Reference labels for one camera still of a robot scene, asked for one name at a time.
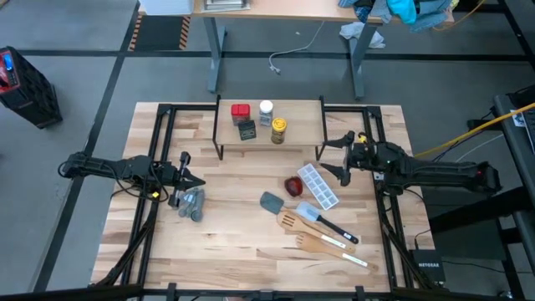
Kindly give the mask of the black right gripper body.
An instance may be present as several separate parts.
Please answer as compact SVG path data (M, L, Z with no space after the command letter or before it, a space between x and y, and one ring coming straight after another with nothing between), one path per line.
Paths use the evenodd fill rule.
M341 186L347 186L351 179L351 168L372 171L372 160L375 156L375 140L364 132L356 134L349 131L344 137L345 158L342 165Z

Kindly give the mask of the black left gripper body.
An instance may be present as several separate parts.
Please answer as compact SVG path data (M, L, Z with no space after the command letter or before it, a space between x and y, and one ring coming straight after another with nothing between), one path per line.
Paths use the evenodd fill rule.
M191 162L191 155L182 151L180 156L180 166L175 167L170 162L164 162L160 175L160 185L162 197L160 200L167 201L168 205L177 208L180 204L179 194L190 188L188 176L190 175L187 166Z

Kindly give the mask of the red apple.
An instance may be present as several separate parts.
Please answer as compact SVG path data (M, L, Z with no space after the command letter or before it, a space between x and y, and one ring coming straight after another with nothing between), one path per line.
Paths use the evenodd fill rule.
M284 181L284 187L287 193L292 196L301 196L303 194L303 183L298 176L292 176Z

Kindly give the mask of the yellow-lid spice jar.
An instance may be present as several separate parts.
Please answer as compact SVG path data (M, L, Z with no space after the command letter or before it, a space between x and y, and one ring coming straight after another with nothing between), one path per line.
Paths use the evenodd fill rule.
M285 138L285 132L288 122L284 118L275 118L272 122L271 141L274 144L282 144Z

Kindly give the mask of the dark green spice tin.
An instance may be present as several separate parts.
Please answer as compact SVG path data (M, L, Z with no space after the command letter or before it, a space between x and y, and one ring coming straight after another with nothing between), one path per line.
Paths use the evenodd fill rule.
M240 140L252 140L257 138L254 120L242 121L238 125Z

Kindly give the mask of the white-lid spice jar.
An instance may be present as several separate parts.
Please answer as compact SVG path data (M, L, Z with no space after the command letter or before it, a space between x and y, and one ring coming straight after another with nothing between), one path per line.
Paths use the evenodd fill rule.
M259 105L259 122L262 126L271 127L273 122L273 102L262 100Z

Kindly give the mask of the red-lid spice jar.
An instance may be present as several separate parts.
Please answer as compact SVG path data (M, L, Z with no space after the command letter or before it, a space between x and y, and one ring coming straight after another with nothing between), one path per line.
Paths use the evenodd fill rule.
M238 126L241 122L250 120L251 108L248 104L233 104L231 105L232 123Z

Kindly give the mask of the wooden slotted spatula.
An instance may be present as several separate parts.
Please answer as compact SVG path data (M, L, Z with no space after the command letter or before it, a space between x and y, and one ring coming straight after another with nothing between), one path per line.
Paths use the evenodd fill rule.
M317 225L313 225L311 222L305 222L299 215L289 212L289 211L280 211L277 215L278 224L290 231L290 232L304 232L313 237L319 238L323 242L327 242L335 247L349 251L350 253L355 252L355 247L347 243L343 243L335 238L333 234Z

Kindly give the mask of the white cloth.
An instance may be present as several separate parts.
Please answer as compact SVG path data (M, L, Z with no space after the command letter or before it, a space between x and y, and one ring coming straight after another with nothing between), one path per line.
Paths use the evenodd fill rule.
M350 40L352 38L359 39L363 31L364 23L353 22L346 25L342 25L339 35L345 38L346 40ZM385 38L380 33L375 31L369 42L369 48L383 49L385 48L385 46Z

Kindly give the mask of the black mat hazard stripes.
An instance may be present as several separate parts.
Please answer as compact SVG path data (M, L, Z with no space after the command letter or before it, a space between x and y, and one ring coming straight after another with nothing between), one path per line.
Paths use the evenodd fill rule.
M139 14L128 50L131 52L185 50L190 25L190 17Z

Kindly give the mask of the pile of clothes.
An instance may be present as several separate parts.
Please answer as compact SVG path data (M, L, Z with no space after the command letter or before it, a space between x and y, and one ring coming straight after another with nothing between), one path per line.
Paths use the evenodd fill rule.
M352 8L357 19L366 23L377 17L389 23L397 17L408 24L412 33L436 28L443 24L454 8L456 0L338 0L341 8Z

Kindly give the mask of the black side desk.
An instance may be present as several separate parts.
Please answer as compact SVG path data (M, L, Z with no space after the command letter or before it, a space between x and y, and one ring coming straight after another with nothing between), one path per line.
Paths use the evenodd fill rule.
M535 102L535 84L494 97L495 116L499 117ZM514 213L526 253L535 257L535 108L528 114L525 127L515 125L511 116L502 121L502 130L512 153L529 205L525 212Z

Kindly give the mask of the stack of papers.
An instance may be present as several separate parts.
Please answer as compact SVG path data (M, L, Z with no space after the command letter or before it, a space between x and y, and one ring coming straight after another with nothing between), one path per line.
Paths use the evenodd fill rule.
M203 12L226 12L248 10L250 4L248 0L204 0Z

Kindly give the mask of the black metal table frame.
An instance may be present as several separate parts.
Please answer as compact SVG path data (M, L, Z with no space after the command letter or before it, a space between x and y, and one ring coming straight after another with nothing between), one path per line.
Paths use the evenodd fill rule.
M125 157L146 154L177 164L182 151L191 155L191 174L206 182L203 219L179 217L166 202L136 200L120 193L110 203L91 280L110 280L110 270L133 244L139 230L146 237L120 273L119 283L145 288L329 291L346 292L361 286L366 292L386 293L407 287L412 276L394 240L407 248L431 249L434 242L420 191L398 197L380 192L369 171L352 170L351 181L339 181L320 164L340 165L344 153L324 147L319 160L313 147L227 146L217 155L212 132L217 102L140 102L130 125ZM349 131L364 132L377 141L410 149L402 109L398 105L325 105L327 140ZM309 253L296 245L296 236L277 222L277 215L260 206L267 191L281 197L287 211L298 200L284 189L284 181L312 164L339 203L324 215L353 233L358 244L338 234L333 238L352 245L350 253L379 267L371 272L324 253Z

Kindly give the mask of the black horizontal frame bar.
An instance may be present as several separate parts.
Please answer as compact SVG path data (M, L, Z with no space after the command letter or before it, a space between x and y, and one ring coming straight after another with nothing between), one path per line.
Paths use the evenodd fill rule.
M296 298L351 299L352 301L535 301L470 293L453 293L445 289L394 288L386 293L366 292L356 286L346 292L183 289L175 283L167 288L145 288L139 284L115 286L88 286L64 290L0 295L0 301L124 301L131 298L163 296L166 301L179 301L182 297L241 297L252 301L283 301Z

